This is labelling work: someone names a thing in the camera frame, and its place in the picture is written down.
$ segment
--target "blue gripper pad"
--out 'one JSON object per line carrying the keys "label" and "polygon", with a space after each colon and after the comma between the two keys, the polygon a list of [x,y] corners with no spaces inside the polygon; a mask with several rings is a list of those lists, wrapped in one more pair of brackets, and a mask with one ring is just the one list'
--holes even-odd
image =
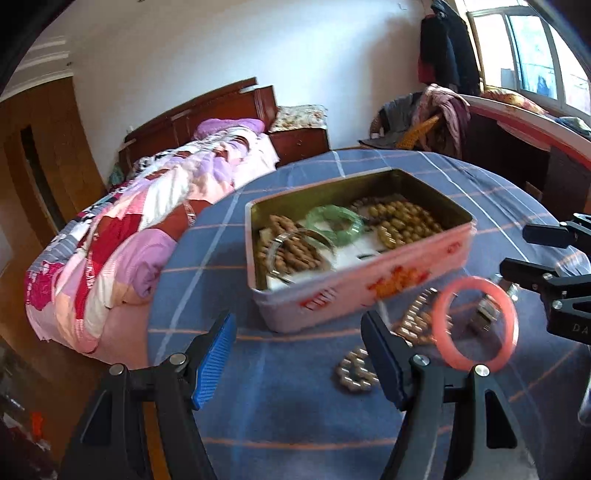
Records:
{"label": "blue gripper pad", "polygon": [[203,361],[197,369],[197,378],[195,382],[195,391],[191,399],[196,409],[201,409],[212,397],[216,391],[217,383],[222,376],[226,361],[232,350],[232,345],[236,339],[236,318],[228,314],[221,321],[222,325],[214,324],[211,333],[218,328],[209,345],[209,350]]}

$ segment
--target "pink tin box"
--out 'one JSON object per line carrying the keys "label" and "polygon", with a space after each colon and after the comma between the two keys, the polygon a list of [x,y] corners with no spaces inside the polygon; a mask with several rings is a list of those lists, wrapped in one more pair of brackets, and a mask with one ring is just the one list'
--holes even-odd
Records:
{"label": "pink tin box", "polygon": [[[349,206],[369,196],[403,197],[431,212],[444,231],[344,270],[318,273],[278,290],[268,288],[265,267],[255,251],[269,215],[298,221],[316,206]],[[464,208],[412,175],[392,169],[321,181],[249,202],[245,218],[248,285],[267,326],[281,333],[370,308],[380,299],[462,268],[476,232],[476,222]]]}

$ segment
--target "green jade bangle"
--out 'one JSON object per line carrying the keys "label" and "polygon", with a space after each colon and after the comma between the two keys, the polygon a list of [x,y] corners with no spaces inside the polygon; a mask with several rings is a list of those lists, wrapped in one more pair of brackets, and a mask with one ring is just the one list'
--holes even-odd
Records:
{"label": "green jade bangle", "polygon": [[[326,222],[329,225],[350,224],[346,229],[322,230],[316,226],[317,223]],[[306,228],[324,235],[337,247],[355,242],[365,231],[363,219],[355,212],[336,205],[326,205],[313,208],[306,215],[304,220]]]}

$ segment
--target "pink bangle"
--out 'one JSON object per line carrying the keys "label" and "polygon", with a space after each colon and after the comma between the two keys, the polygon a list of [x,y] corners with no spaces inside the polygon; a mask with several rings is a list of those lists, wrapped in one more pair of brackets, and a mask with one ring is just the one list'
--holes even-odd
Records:
{"label": "pink bangle", "polygon": [[443,359],[453,368],[470,371],[475,365],[481,364],[481,362],[475,362],[462,355],[454,345],[452,337],[447,332],[447,314],[452,303],[453,295],[454,293],[468,289],[480,290],[489,294],[505,317],[505,338],[501,350],[493,360],[484,363],[491,372],[496,372],[505,366],[513,354],[515,345],[517,345],[519,326],[517,325],[517,312],[511,299],[500,286],[485,278],[460,277],[452,281],[437,296],[433,311],[431,312],[435,344]]}

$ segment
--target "silver beads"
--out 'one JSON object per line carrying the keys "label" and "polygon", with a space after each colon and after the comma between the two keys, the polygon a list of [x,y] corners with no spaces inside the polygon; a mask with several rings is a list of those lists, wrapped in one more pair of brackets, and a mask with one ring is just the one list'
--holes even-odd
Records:
{"label": "silver beads", "polygon": [[355,355],[357,355],[359,358],[364,359],[368,357],[368,353],[364,348],[361,348],[360,346],[358,346],[355,350],[353,350]]}
{"label": "silver beads", "polygon": [[[404,312],[402,320],[394,326],[393,333],[404,338],[408,346],[433,343],[433,336],[429,332],[432,323],[431,316],[423,309],[433,302],[435,295],[437,295],[435,288],[424,290]],[[452,326],[452,318],[448,315],[448,333],[450,333]]]}
{"label": "silver beads", "polygon": [[373,385],[379,385],[378,376],[367,369],[367,357],[367,350],[359,346],[347,353],[335,369],[340,384],[350,392],[370,391]]}

